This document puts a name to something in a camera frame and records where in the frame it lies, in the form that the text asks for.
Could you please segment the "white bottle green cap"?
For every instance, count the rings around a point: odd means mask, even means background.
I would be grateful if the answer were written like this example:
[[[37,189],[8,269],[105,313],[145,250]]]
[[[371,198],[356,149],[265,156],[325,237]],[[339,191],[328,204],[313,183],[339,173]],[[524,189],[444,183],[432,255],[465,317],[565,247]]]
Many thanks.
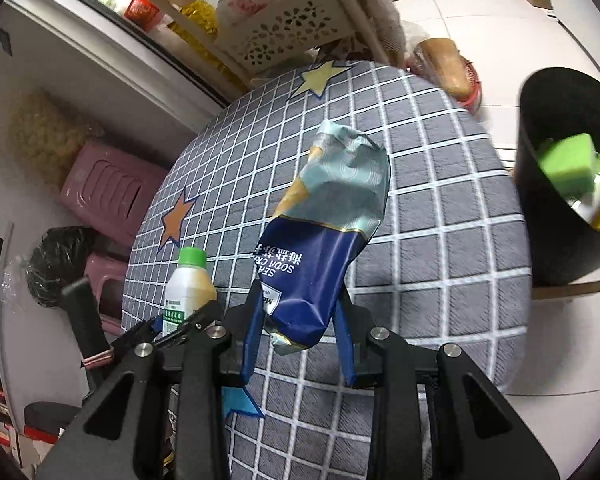
[[[196,247],[183,247],[178,253],[178,265],[164,290],[163,336],[175,332],[198,309],[215,299],[216,290],[207,272],[206,252]]]

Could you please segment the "blue cracker bag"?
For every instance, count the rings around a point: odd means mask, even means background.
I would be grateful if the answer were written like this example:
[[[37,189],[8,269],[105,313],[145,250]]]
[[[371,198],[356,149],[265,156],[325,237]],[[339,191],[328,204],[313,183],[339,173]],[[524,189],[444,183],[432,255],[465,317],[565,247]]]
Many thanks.
[[[390,177],[383,146],[349,126],[321,122],[254,248],[276,353],[309,349],[323,337],[348,266],[384,221]]]

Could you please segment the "light green sponge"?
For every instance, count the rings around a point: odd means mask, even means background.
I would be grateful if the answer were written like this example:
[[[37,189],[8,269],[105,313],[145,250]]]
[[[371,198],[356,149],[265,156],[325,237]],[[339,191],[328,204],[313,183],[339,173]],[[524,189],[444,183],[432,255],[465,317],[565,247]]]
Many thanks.
[[[538,154],[540,168],[565,198],[577,198],[592,190],[595,159],[595,146],[588,133],[547,142]]]

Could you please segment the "grey checkered tablecloth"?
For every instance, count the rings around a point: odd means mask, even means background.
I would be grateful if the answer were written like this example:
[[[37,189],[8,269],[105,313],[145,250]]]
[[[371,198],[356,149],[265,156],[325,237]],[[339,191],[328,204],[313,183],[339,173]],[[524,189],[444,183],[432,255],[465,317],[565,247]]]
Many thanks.
[[[131,252],[122,325],[160,313],[178,245],[163,216],[193,203],[180,243],[203,249],[219,300],[245,299],[253,249],[324,120],[388,152],[384,222],[350,265],[347,288],[374,320],[416,346],[457,342],[498,388],[524,353],[530,310],[528,237],[516,188],[488,134],[427,81],[358,62],[322,94],[300,72],[230,104],[190,142],[163,181]]]

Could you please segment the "black garbage bag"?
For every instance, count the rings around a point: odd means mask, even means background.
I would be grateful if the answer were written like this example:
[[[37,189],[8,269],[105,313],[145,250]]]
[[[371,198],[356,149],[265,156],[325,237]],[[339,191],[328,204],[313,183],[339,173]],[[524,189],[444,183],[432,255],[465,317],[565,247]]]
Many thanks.
[[[31,296],[44,308],[60,305],[61,291],[82,278],[98,233],[88,226],[51,228],[33,248],[26,264]]]

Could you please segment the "black trash bin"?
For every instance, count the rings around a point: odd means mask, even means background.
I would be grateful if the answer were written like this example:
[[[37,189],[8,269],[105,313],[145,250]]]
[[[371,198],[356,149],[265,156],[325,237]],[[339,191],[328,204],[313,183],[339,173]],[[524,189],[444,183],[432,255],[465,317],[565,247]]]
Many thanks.
[[[514,169],[536,287],[600,268],[600,82],[565,67],[532,74],[519,96]]]

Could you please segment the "pink plastic stool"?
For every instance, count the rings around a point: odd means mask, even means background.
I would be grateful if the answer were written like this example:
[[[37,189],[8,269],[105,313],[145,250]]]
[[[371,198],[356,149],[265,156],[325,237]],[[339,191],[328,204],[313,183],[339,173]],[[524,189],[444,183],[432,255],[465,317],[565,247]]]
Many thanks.
[[[145,214],[168,172],[99,142],[80,149],[59,194],[81,221],[124,247],[132,247]]]

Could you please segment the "red basket with bread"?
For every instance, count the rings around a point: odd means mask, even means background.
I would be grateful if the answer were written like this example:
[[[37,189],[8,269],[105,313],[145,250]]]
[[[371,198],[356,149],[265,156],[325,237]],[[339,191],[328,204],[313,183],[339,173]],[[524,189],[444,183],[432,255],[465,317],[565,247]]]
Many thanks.
[[[471,115],[478,113],[482,103],[481,81],[475,67],[460,54],[453,40],[422,40],[405,59],[413,74],[440,87]]]

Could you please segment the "beige plastic shelf rack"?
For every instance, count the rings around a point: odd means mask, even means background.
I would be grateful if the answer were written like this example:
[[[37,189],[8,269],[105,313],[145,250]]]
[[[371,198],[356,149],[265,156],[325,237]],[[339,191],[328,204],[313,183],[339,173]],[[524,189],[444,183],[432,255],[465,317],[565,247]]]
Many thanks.
[[[311,50],[402,66],[392,0],[149,0],[192,35],[242,85]]]

